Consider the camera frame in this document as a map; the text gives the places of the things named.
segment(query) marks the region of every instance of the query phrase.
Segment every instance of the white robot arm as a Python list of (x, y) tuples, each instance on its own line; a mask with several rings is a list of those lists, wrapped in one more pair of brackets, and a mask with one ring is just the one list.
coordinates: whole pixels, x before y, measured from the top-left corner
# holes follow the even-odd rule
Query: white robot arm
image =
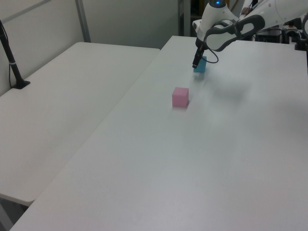
[[(192, 24), (197, 32), (198, 47), (192, 66), (193, 68), (198, 66), (206, 49), (222, 51), (238, 39), (288, 22), (307, 12), (308, 0), (259, 0), (257, 7), (244, 19), (239, 20), (229, 10), (224, 0), (210, 0), (202, 19)], [(303, 25), (303, 29), (305, 27), (308, 27), (308, 23)]]

